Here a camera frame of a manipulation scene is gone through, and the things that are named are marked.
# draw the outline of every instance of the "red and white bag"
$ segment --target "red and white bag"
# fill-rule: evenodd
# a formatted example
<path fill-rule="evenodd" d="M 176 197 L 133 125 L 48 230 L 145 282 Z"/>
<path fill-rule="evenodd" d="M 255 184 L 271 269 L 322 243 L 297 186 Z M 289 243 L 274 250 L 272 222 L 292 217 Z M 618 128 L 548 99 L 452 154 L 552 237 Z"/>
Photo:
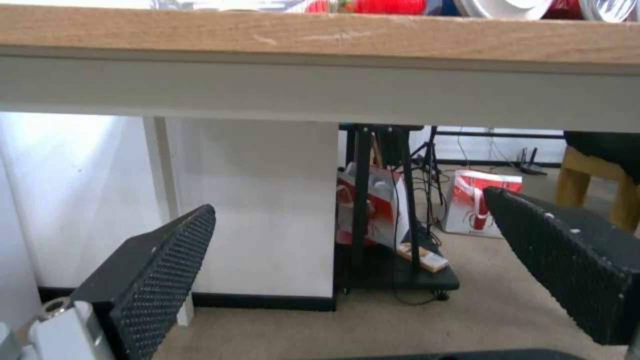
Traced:
<path fill-rule="evenodd" d="M 442 208 L 442 229 L 448 233 L 502 237 L 484 200 L 483 190 L 489 186 L 520 192 L 522 176 L 457 170 L 449 185 L 447 204 Z"/>
<path fill-rule="evenodd" d="M 349 245 L 352 242 L 353 201 L 355 200 L 356 192 L 355 174 L 355 164 L 350 163 L 345 171 L 338 173 L 336 187 L 338 217 L 335 241 L 345 245 Z M 396 243 L 400 243 L 404 234 L 408 231 L 406 188 L 400 174 L 394 173 L 394 179 L 399 201 L 396 201 L 396 190 L 394 190 L 394 184 L 391 180 L 391 172 L 376 167 L 369 169 L 365 246 L 380 243 L 391 249 L 394 248 L 394 226 L 396 224 L 396 209 L 398 206 L 400 211 Z"/>

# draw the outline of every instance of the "wall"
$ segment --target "wall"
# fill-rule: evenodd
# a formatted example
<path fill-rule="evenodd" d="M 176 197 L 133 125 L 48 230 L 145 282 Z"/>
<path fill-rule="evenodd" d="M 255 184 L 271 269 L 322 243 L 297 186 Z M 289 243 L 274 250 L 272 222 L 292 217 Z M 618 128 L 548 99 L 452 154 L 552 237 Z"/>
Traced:
<path fill-rule="evenodd" d="M 330 297 L 337 124 L 168 119 L 180 212 L 216 208 L 193 291 Z"/>
<path fill-rule="evenodd" d="M 1 158 L 0 214 L 0 322 L 16 331 L 38 314 L 40 297 Z"/>
<path fill-rule="evenodd" d="M 38 285 L 78 286 L 161 224 L 142 119 L 0 113 L 0 135 Z"/>
<path fill-rule="evenodd" d="M 454 127 L 441 126 L 439 131 L 464 131 L 486 133 L 485 127 Z M 561 130 L 544 129 L 492 129 L 495 133 L 512 134 L 545 134 L 561 135 Z M 430 129 L 425 127 L 421 132 L 412 134 L 412 149 L 429 139 Z M 436 156 L 439 160 L 464 160 L 465 155 L 469 160 L 484 161 L 516 161 L 523 147 L 530 154 L 534 147 L 538 148 L 536 162 L 560 163 L 562 162 L 565 142 L 558 139 L 526 139 L 526 138 L 488 138 L 478 136 L 461 136 L 460 144 L 457 136 L 436 136 Z"/>

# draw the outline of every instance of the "floor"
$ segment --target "floor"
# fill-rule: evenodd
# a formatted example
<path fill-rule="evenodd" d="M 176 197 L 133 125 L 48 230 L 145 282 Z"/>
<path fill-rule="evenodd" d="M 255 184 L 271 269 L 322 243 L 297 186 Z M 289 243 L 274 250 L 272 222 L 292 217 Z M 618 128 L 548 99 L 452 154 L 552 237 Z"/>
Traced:
<path fill-rule="evenodd" d="M 558 169 L 547 170 L 548 176 L 526 176 L 524 192 L 551 200 Z M 614 193 L 614 183 L 594 179 L 586 207 L 606 217 Z M 417 207 L 424 214 L 423 198 Z M 389 291 L 354 290 L 338 296 L 334 313 L 197 308 L 191 326 L 174 327 L 154 359 L 328 359 L 501 348 L 623 359 L 626 348 L 591 341 L 504 240 L 438 235 L 461 282 L 447 302 L 406 306 Z"/>

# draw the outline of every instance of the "cardboard box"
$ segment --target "cardboard box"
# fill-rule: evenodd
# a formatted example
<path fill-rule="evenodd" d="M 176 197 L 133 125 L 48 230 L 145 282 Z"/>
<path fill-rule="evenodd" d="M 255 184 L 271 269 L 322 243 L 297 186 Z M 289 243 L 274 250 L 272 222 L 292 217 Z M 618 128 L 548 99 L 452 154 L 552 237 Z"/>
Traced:
<path fill-rule="evenodd" d="M 420 256 L 420 267 L 427 270 L 428 272 L 439 272 L 440 270 L 447 267 L 449 261 L 443 258 L 442 256 L 436 254 L 435 252 L 431 252 L 424 247 L 418 248 L 419 256 Z M 411 244 L 410 243 L 402 243 L 398 245 L 397 248 L 398 255 L 407 259 L 411 262 Z"/>

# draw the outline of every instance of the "black shelf unit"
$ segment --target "black shelf unit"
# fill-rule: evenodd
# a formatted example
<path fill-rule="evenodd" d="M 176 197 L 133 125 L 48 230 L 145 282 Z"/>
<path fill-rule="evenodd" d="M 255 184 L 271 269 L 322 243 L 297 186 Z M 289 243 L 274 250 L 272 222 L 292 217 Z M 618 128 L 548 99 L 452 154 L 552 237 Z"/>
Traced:
<path fill-rule="evenodd" d="M 409 132 L 420 130 L 422 126 L 387 126 L 378 124 L 341 125 L 347 134 L 346 163 L 356 161 L 356 195 L 353 209 L 353 241 L 351 246 L 335 245 L 334 285 L 348 292 L 353 288 L 396 288 L 429 290 L 445 300 L 446 291 L 457 290 L 460 282 L 451 265 L 435 274 L 420 267 L 418 245 L 438 252 L 428 236 L 428 231 L 415 217 L 413 191 L 407 191 L 409 231 L 403 241 L 412 243 L 412 260 L 409 262 L 393 250 L 375 245 L 364 247 L 367 227 L 366 202 L 369 182 L 369 158 L 371 153 L 371 133 L 384 132 L 397 136 L 404 183 L 413 188 L 412 163 L 409 151 Z"/>

